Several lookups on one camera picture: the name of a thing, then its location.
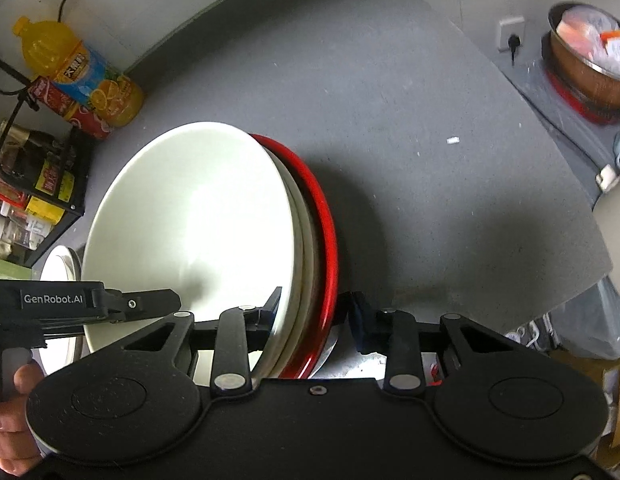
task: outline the circular pad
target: circular pad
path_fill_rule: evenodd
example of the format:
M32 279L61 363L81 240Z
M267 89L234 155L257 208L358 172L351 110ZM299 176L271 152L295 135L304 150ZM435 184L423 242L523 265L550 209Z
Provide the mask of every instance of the circular pad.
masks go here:
M186 374L160 352L111 348L30 394L26 418L42 449L86 465L125 464L156 455L196 422L201 398Z
M466 446L511 462L570 458L608 420L601 388L533 352L476 354L437 388L434 409Z

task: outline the human hand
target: human hand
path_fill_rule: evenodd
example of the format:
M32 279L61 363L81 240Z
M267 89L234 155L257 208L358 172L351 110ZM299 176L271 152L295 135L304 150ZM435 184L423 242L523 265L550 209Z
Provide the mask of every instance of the human hand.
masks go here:
M20 476L41 460L39 448L26 424L26 399L43 379L36 362L23 365L14 374L14 386L19 393L0 402L0 468Z

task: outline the white plate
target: white plate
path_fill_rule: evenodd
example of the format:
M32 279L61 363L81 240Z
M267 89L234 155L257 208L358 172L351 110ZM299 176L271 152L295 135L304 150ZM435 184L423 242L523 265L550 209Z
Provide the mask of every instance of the white plate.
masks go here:
M171 288L197 321L261 306L282 286L254 365L262 378L292 328L294 245L286 188L259 143L227 124L186 124L150 142L117 175L90 229L83 279L124 292ZM150 322L86 326L88 346L95 351ZM197 384L210 382L211 364L212 352L200 352Z
M80 277L79 266L67 247L59 245L50 251L41 269L42 282L75 282ZM39 350L41 364L47 375L60 370L81 357L83 337L48 339L48 348Z
M272 377L278 377L286 367L286 364L288 364L288 361L296 350L299 341L301 341L301 338L306 331L306 327L308 326L312 310L317 306L316 303L319 296L320 261L318 257L319 247L316 228L314 227L314 222L312 221L310 212L308 211L306 200L301 194L295 179L292 177L283 162L281 162L270 150L266 151L279 170L279 174L281 175L283 182L286 184L286 188L290 194L293 209L296 210L298 215L303 242L302 252L304 256L303 268L300 274L301 279L299 280L300 299L298 314L296 315L288 341L281 352L281 356L279 357L276 366L270 374Z
M304 270L304 238L303 238L303 229L301 227L301 222L299 218L299 212L296 209L295 200L293 198L293 193L288 188L285 180L283 181L284 186L286 187L286 193L288 195L288 203L290 204L290 211L292 213L292 224L295 231L295 268L293 271L293 281L292 288L290 290L290 300L288 301L288 314L286 316L286 331L288 333L288 337L284 342L284 345L277 356L277 360L273 362L270 367L270 371L268 372L268 377L278 377L280 370L277 368L279 362L282 360L283 354L285 354L286 349L290 346L291 339L294 337L294 328L296 326L296 320L300 315L300 302L301 302L301 292L303 285L303 270Z

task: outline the gray floor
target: gray floor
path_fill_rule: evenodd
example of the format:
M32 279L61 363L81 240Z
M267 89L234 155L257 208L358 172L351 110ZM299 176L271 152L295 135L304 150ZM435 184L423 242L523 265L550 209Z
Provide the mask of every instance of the gray floor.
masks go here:
M134 153L208 120L271 136L308 163L340 235L341 288L379 306L423 320L458 311L503 331L610 269L535 115L422 0L226 0L132 76L148 99L100 147L86 215L60 240L73 248Z

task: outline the yellow bottle cap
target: yellow bottle cap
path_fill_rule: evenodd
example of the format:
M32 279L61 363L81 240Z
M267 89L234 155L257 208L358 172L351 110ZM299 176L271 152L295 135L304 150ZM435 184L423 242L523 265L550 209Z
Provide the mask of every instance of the yellow bottle cap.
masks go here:
M12 33L15 36L20 36L23 27L30 23L30 19L27 16L21 16L17 22L12 26Z

